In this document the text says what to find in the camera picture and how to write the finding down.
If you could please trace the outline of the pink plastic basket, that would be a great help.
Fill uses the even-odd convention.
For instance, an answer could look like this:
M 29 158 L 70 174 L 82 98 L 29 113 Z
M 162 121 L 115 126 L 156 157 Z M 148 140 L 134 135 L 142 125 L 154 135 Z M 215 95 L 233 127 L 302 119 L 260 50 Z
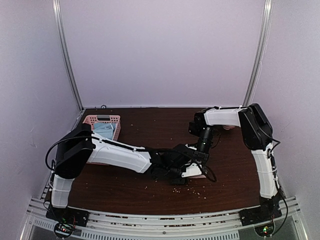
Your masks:
M 114 145 L 121 130 L 119 115 L 87 115 L 79 126 L 93 136 L 94 149 L 87 160 L 88 164 L 123 165 L 124 149 Z

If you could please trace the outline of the pink towel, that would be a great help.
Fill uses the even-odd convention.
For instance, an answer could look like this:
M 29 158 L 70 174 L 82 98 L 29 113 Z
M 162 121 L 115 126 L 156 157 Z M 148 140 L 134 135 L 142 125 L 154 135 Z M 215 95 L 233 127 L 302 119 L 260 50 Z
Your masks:
M 206 176 L 202 174 L 202 175 L 192 176 L 191 178 L 192 179 L 205 179 Z

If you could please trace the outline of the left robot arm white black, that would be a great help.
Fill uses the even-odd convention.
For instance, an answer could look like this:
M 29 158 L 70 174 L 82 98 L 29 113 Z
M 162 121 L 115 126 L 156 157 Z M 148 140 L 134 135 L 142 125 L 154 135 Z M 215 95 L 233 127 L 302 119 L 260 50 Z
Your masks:
M 53 215 L 61 222 L 72 218 L 68 207 L 69 195 L 74 180 L 86 164 L 120 167 L 175 183 L 184 183 L 186 179 L 202 173 L 194 159 L 196 149 L 188 144 L 174 148 L 132 146 L 108 139 L 92 131 L 86 123 L 55 142 L 48 149 L 46 159 L 53 149 L 56 149 L 55 159 L 46 164 L 53 177 L 50 205 Z

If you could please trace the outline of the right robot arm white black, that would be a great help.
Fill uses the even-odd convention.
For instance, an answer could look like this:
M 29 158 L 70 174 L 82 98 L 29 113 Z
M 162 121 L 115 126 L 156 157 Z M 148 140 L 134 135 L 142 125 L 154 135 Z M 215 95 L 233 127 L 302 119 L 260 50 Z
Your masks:
M 238 107 L 209 107 L 196 112 L 189 123 L 189 133 L 199 137 L 196 148 L 208 152 L 215 126 L 239 127 L 245 146 L 253 155 L 260 185 L 260 206 L 256 210 L 259 220 L 268 220 L 281 199 L 277 166 L 274 158 L 273 128 L 259 104 Z

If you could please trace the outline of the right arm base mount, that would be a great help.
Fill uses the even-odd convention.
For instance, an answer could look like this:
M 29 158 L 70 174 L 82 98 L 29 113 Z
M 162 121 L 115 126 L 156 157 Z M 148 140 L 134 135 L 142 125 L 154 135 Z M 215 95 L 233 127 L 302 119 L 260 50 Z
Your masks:
M 276 231 L 275 218 L 282 216 L 281 210 L 271 215 L 263 215 L 261 207 L 245 208 L 239 211 L 242 226 L 254 226 L 255 233 L 262 238 L 271 237 Z

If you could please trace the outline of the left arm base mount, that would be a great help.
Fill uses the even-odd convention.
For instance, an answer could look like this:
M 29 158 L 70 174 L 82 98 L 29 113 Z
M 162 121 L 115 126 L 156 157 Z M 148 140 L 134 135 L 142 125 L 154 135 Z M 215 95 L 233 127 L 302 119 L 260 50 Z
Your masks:
M 56 221 L 53 227 L 54 234 L 65 239 L 79 231 L 79 227 L 86 227 L 89 220 L 89 212 L 73 208 L 50 208 L 46 211 L 46 218 Z

